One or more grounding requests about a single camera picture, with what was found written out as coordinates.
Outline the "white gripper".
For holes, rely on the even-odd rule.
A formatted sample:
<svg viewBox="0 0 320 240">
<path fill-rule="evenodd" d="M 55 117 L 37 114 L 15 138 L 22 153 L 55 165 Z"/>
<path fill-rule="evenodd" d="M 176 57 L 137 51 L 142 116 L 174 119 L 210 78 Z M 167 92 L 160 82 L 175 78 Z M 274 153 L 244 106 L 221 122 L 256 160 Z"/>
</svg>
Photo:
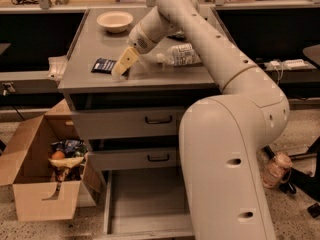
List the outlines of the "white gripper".
<svg viewBox="0 0 320 240">
<path fill-rule="evenodd" d="M 150 24 L 139 23 L 131 30 L 127 41 L 130 47 L 124 50 L 112 68 L 111 75 L 114 78 L 120 78 L 139 59 L 139 53 L 149 53 L 157 45 L 152 34 Z"/>
</svg>

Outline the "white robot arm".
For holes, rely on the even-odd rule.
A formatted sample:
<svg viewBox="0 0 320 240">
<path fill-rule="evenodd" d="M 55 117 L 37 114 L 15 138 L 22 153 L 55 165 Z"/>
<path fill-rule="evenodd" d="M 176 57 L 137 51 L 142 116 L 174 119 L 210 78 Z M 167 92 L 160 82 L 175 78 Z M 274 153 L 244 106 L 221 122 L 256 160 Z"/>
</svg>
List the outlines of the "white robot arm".
<svg viewBox="0 0 320 240">
<path fill-rule="evenodd" d="M 198 12 L 195 0 L 156 0 L 133 28 L 112 71 L 180 28 L 220 90 L 184 113 L 183 178 L 196 240 L 276 240 L 256 153 L 284 131 L 289 103 L 278 85 Z"/>
</svg>

